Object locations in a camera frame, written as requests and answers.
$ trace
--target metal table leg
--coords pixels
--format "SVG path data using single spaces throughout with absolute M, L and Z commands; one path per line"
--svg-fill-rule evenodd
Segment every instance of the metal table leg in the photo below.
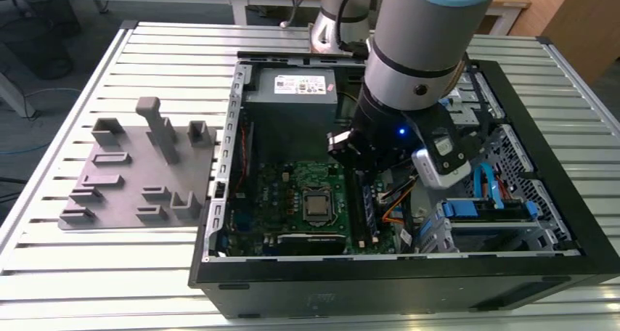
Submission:
M 109 9 L 108 9 L 108 3 L 109 1 L 93 1 L 94 2 L 94 5 L 97 6 L 97 11 L 98 11 L 98 14 L 106 14 L 109 12 Z
M 248 17 L 245 13 L 246 0 L 230 0 L 232 15 L 234 17 L 234 25 L 248 25 Z
M 29 118 L 34 115 L 36 110 L 22 97 L 21 91 L 10 83 L 8 78 L 0 73 L 0 97 L 6 101 L 10 108 L 22 118 Z

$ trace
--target aluminum workbench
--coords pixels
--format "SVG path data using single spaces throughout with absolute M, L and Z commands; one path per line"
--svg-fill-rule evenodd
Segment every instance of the aluminum workbench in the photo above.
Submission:
M 306 52 L 308 47 L 305 28 L 140 23 L 118 31 L 0 229 L 0 330 L 620 327 L 620 279 L 505 312 L 226 320 L 202 292 L 186 287 L 194 228 L 88 234 L 57 228 L 97 118 L 116 117 L 122 125 L 144 126 L 133 113 L 136 99 L 157 96 L 161 114 L 176 126 L 205 120 L 221 127 L 236 52 Z M 500 62 L 617 250 L 618 122 L 553 46 L 533 38 L 478 36 L 469 54 Z

